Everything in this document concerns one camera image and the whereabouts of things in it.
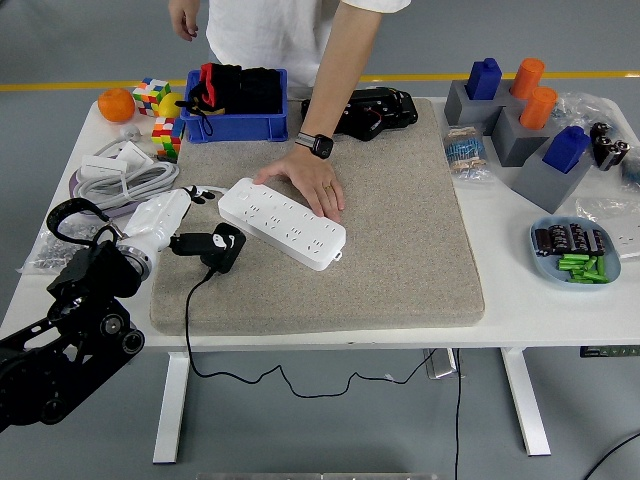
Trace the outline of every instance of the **white table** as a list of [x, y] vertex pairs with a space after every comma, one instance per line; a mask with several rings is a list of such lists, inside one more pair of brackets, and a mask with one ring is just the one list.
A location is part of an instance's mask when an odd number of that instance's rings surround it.
[[[446, 124], [444, 99], [434, 102], [436, 115]], [[622, 114], [619, 120], [629, 139], [636, 140]], [[134, 119], [143, 134], [150, 134], [153, 119]], [[68, 181], [83, 154], [92, 154], [118, 136], [118, 126], [108, 124], [94, 104], [89, 111], [51, 207], [68, 198]], [[143, 145], [153, 151], [150, 142]], [[614, 284], [593, 291], [559, 288], [535, 269], [529, 252], [531, 225], [547, 212], [511, 191], [518, 169], [495, 168], [500, 180], [492, 185], [458, 186], [456, 194], [469, 241], [477, 262], [486, 312], [473, 327], [363, 330], [313, 334], [193, 337], [195, 351], [330, 350], [330, 349], [502, 349], [513, 399], [529, 455], [549, 455], [550, 449], [529, 379], [523, 350], [539, 346], [640, 344], [640, 322], [635, 296], [640, 291], [640, 262], [624, 262]], [[574, 195], [556, 212], [575, 214], [575, 197], [605, 196], [615, 192], [614, 172], [592, 169]], [[52, 303], [46, 291], [52, 277], [23, 275], [0, 327], [5, 337], [43, 318]], [[174, 463], [189, 362], [183, 337], [166, 336], [149, 320], [152, 277], [133, 299], [122, 303], [146, 337], [146, 350], [170, 353], [154, 463]]]

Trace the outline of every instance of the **coiled white cable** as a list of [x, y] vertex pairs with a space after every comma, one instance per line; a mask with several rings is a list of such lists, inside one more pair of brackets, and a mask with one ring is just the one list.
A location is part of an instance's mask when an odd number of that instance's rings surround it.
[[73, 196], [86, 198], [101, 210], [119, 208], [170, 190], [179, 172], [178, 165], [156, 162], [131, 173], [79, 181]]

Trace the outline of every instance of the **orange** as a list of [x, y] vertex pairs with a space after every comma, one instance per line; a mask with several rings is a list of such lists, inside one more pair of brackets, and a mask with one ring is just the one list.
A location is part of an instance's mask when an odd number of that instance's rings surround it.
[[98, 97], [98, 110], [110, 122], [126, 122], [136, 111], [136, 104], [128, 90], [110, 88]]

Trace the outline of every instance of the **rubik's cube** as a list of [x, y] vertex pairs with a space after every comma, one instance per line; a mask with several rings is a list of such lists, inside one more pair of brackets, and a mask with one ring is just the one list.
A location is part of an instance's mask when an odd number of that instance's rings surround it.
[[178, 158], [184, 134], [184, 124], [184, 120], [181, 118], [156, 118], [153, 132], [151, 132], [151, 140], [156, 144], [158, 155]]
[[155, 78], [145, 78], [133, 90], [133, 99], [136, 108], [143, 115], [149, 117], [158, 116], [158, 106], [164, 96], [171, 91], [169, 82], [156, 80]]

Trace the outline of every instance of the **gray floor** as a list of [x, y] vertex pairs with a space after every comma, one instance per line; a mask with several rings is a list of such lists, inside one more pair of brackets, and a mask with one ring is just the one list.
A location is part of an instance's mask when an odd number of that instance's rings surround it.
[[[7, 0], [0, 4], [0, 84], [184, 78], [206, 61], [207, 45], [204, 37], [193, 44], [175, 37], [164, 3]], [[487, 56], [511, 72], [528, 56], [542, 58], [552, 72], [640, 68], [638, 2], [478, 5], [414, 0], [385, 19], [367, 72], [467, 72]], [[200, 25], [204, 29], [203, 15]], [[614, 100], [640, 132], [638, 78], [544, 83]], [[396, 86], [416, 96], [448, 91], [446, 82]], [[2, 314], [18, 281], [14, 269], [29, 253], [100, 91], [0, 92]], [[530, 349], [526, 359], [553, 455], [528, 458], [499, 352], [465, 350], [462, 359], [461, 479], [580, 479], [610, 447], [640, 430], [638, 358], [583, 360], [576, 348]], [[341, 390], [354, 370], [403, 378], [421, 360], [420, 351], [197, 356], [205, 371], [227, 369], [250, 378], [282, 363], [306, 394]], [[405, 386], [354, 381], [344, 397], [323, 400], [296, 399], [277, 376], [253, 387], [193, 377], [179, 463], [153, 466], [167, 362], [164, 354], [143, 353], [61, 424], [10, 427], [0, 434], [0, 477], [428, 472], [453, 478], [457, 384], [429, 381], [424, 371]], [[640, 478], [639, 458], [637, 440], [592, 478]]]

